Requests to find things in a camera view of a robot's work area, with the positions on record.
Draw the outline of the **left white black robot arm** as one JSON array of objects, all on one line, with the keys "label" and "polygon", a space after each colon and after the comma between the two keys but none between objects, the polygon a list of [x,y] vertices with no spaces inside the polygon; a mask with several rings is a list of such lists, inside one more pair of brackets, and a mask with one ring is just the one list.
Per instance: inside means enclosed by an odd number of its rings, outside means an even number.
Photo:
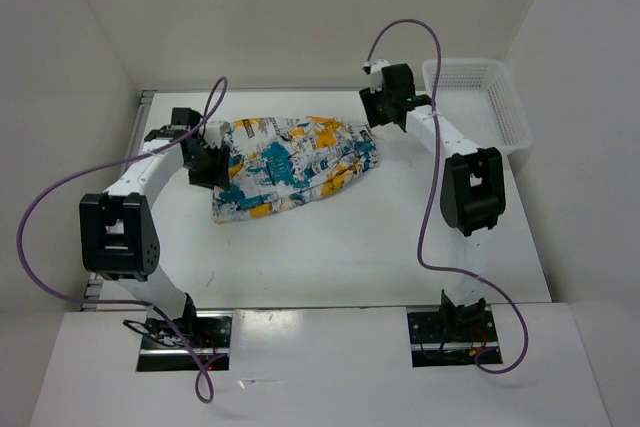
[{"label": "left white black robot arm", "polygon": [[189,108],[172,110],[169,124],[151,130],[119,179],[79,203],[81,252],[85,269],[125,289],[149,315],[165,320],[164,334],[185,347],[200,332],[196,307],[160,266],[161,242],[152,207],[181,169],[193,185],[230,186],[226,121],[205,122]]}]

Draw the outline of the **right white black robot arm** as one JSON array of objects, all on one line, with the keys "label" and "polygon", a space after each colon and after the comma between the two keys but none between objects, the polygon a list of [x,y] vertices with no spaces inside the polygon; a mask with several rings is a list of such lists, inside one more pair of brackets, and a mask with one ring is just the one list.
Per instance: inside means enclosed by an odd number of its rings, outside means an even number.
[{"label": "right white black robot arm", "polygon": [[[416,91],[406,64],[384,59],[367,61],[363,70],[369,86],[360,90],[372,127],[393,123],[417,138],[433,154],[434,173],[419,230],[417,258],[432,272],[458,274],[460,281],[441,292],[438,325],[442,339],[460,340],[480,323],[485,299],[473,282],[484,270],[485,244],[506,209],[503,161],[500,151],[469,140],[435,107],[435,99]],[[426,261],[423,243],[434,206],[456,233],[452,266]]]}]

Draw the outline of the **printed white teal yellow shorts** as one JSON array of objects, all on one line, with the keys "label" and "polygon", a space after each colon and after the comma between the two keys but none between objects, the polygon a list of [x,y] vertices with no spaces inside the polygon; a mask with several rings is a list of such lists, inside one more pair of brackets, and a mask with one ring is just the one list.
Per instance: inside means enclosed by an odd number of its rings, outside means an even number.
[{"label": "printed white teal yellow shorts", "polygon": [[344,118],[254,117],[222,135],[230,186],[216,187],[218,224],[258,219],[337,193],[379,163],[369,126]]}]

